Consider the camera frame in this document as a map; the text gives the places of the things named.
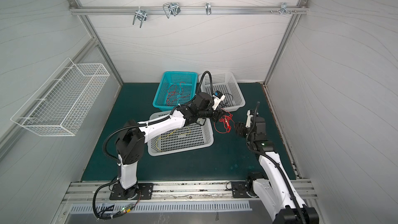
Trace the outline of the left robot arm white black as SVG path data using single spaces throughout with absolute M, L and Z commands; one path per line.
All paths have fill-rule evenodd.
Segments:
M 200 84 L 206 75 L 210 81 L 210 94 L 197 92 L 187 103 L 173 107 L 167 116 L 133 122 L 112 132 L 105 139 L 102 151 L 118 165 L 118 177 L 113 181 L 114 184 L 117 183 L 125 191 L 138 190 L 138 161 L 143 156 L 145 144 L 151 139 L 165 132 L 197 123 L 199 119 L 216 121 L 226 114 L 226 111 L 219 106 L 226 96 L 213 88 L 212 75 L 209 71 L 202 74 Z

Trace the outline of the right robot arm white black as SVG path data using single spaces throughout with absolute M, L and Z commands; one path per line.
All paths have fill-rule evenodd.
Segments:
M 319 224 L 316 209 L 301 198 L 273 142 L 267 138 L 266 121 L 259 116 L 259 106 L 257 102 L 255 108 L 248 111 L 245 123 L 235 125 L 237 135 L 244 138 L 248 150 L 257 155 L 266 176 L 249 175 L 245 181 L 246 194 L 261 200 L 274 224 Z

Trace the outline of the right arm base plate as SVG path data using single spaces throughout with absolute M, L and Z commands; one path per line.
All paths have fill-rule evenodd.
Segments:
M 258 198 L 254 192 L 248 189 L 245 181 L 228 181 L 226 183 L 226 190 L 232 193 L 233 199 Z

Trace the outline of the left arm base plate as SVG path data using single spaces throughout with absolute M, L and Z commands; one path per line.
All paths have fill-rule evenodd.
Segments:
M 153 193 L 153 183 L 136 183 L 129 189 L 124 189 L 120 183 L 113 185 L 110 200 L 150 200 Z

